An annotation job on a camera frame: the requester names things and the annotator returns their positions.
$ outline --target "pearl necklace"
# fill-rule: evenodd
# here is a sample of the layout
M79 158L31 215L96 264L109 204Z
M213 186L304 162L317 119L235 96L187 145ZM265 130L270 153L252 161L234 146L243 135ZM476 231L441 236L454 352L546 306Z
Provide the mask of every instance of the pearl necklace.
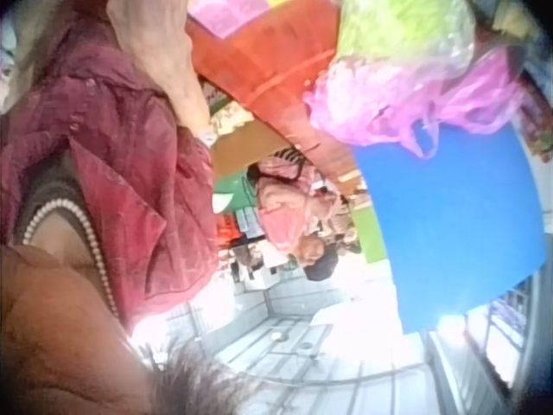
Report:
M92 224L88 219L88 217L86 216L85 212L83 212L83 210L77 204L73 203L72 201L69 201L68 199L55 199L53 201L47 202L36 212L33 219L25 228L25 234L23 236L23 244L27 246L30 245L30 242L33 236L35 235L35 231L38 225L42 223L42 221L49 214L51 214L55 209L66 209L67 211L69 211L73 216L75 216L79 220L80 225L85 230L86 240L88 242L88 246L92 251L96 269L100 274L102 285L104 286L105 294L110 304L111 313L118 319L119 318L118 309L117 309L117 306L115 305L115 300L113 299L113 293L111 292L110 281L107 276L107 270L105 269L104 258L102 257L102 252L100 251L100 248L99 248L99 243L98 243L98 239L96 238L96 233L94 232L94 229L92 228Z

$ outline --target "person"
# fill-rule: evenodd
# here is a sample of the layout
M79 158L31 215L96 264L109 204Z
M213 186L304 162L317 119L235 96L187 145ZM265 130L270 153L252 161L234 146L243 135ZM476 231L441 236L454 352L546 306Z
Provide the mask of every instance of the person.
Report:
M187 2L77 6L62 3L2 117L0 412L237 413L226 370L188 348L156 364L129 343L217 267Z
M336 246L325 245L310 228L330 216L336 195L312 189L315 166L291 148L250 166L247 176L267 240L279 252L293 256L309 280L330 278L338 263Z

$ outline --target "pink plastic bag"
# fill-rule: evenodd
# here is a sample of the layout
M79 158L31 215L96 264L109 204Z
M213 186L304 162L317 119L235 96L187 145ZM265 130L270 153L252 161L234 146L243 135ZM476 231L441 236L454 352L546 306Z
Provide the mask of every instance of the pink plastic bag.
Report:
M188 11L207 30L225 39L269 8L267 0L191 0Z
M412 70L389 61L338 61L304 95L310 121L343 143L399 143L421 158L432 157L439 123L472 133L491 134L512 118L523 93L509 74L505 47L472 65L463 77L448 81L446 67ZM424 153L412 126L423 121L432 140Z

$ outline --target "green plastic bag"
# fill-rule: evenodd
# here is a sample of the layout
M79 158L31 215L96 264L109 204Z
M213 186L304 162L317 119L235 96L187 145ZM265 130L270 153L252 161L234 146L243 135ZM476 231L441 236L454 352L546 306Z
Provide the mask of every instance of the green plastic bag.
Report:
M473 44L465 0L343 0L336 58L447 61L462 71Z

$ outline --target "blue board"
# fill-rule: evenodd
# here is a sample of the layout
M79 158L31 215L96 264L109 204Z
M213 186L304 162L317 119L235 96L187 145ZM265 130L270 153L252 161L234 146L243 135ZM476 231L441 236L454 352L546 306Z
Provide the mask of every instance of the blue board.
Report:
M537 188L512 127L479 136L444 125L440 135L430 160L398 144L354 149L405 333L490 302L545 262Z

